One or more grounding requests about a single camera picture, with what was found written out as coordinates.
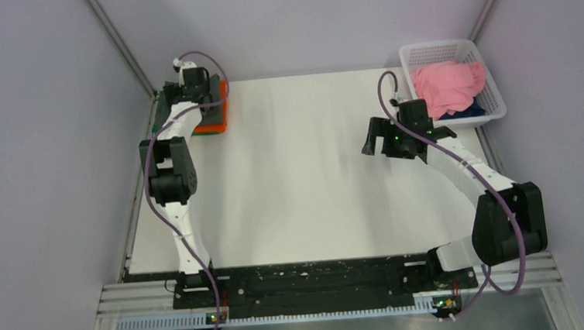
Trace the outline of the navy blue t shirt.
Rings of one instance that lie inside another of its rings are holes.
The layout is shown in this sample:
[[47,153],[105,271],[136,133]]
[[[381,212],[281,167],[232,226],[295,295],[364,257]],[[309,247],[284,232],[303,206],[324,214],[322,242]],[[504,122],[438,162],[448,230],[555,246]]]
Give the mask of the navy blue t shirt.
[[451,113],[445,113],[439,119],[444,120],[451,120],[451,119],[462,119],[462,118],[474,118],[474,117],[483,117],[486,114],[486,110],[480,106],[478,99],[474,98],[472,104],[462,110],[462,111],[455,111]]

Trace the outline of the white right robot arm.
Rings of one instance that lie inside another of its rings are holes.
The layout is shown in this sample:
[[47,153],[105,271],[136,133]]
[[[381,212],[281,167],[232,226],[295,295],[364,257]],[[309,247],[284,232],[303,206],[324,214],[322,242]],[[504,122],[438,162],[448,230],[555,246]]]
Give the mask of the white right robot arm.
[[428,251],[425,277],[431,286],[446,288],[457,270],[495,266],[548,246],[540,188],[517,183],[470,153],[456,132],[434,125],[424,100],[399,104],[393,119],[373,116],[362,153],[374,155],[378,138],[384,156],[422,160],[448,178],[476,210],[468,236]]

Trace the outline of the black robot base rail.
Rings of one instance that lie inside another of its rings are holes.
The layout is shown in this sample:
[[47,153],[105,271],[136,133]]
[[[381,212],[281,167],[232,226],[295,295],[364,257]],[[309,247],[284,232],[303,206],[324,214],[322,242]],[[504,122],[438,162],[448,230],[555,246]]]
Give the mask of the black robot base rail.
[[412,305],[415,294],[475,288],[472,267],[439,273],[426,254],[223,267],[212,290],[173,293],[173,308],[225,309],[228,317],[269,317]]

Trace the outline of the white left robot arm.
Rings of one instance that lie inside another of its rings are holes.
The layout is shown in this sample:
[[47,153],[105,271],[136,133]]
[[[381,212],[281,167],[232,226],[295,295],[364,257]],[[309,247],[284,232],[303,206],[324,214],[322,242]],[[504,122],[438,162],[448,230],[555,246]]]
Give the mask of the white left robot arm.
[[225,84],[217,74],[191,61],[175,60],[179,75],[160,93],[156,130],[139,144],[149,207],[173,233],[178,252],[177,284],[202,305],[220,298],[220,284],[206,273],[210,257],[201,236],[192,228],[191,199],[198,174],[189,148],[197,134],[220,133],[226,126]]

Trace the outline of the folded orange t shirt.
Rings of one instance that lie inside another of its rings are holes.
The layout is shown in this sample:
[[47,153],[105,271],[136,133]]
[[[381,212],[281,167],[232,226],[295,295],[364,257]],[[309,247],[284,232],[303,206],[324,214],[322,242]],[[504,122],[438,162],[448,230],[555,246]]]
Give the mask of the folded orange t shirt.
[[[220,80],[218,85],[214,88],[211,86],[209,95],[199,99],[199,104],[207,104],[218,101],[221,97],[225,97],[228,92],[228,85],[226,80]],[[201,110],[203,120],[195,128],[194,136],[218,135],[226,131],[227,127],[227,113],[228,102],[224,100],[217,107],[203,108]]]

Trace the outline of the folded green t shirt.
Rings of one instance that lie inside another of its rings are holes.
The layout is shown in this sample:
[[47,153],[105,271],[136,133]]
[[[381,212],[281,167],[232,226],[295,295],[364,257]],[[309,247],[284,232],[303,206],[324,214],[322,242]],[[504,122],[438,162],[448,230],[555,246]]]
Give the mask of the folded green t shirt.
[[167,120],[167,117],[170,115],[170,96],[174,96],[176,94],[175,91],[166,91],[162,90],[157,95],[157,102],[156,102],[156,111],[154,115],[154,123],[151,129],[152,133],[157,132],[158,129],[162,127],[162,123]]

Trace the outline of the dark grey t shirt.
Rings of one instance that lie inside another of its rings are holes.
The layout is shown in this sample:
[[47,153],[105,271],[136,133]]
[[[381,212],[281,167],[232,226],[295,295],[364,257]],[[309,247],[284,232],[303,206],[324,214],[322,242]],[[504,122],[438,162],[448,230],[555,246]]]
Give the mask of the dark grey t shirt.
[[219,81],[219,76],[213,75],[206,84],[195,89],[184,88],[177,82],[166,81],[158,94],[155,123],[163,124],[171,113],[171,107],[175,104],[186,103],[187,107],[191,107],[219,101],[222,97]]

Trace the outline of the pink t shirt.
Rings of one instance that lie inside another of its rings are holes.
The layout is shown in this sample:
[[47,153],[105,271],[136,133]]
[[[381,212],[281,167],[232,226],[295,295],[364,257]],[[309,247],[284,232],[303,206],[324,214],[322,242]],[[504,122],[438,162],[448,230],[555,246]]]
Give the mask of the pink t shirt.
[[420,67],[410,73],[415,94],[426,101],[428,114],[439,120],[445,113],[468,108],[486,85],[481,63],[454,60]]

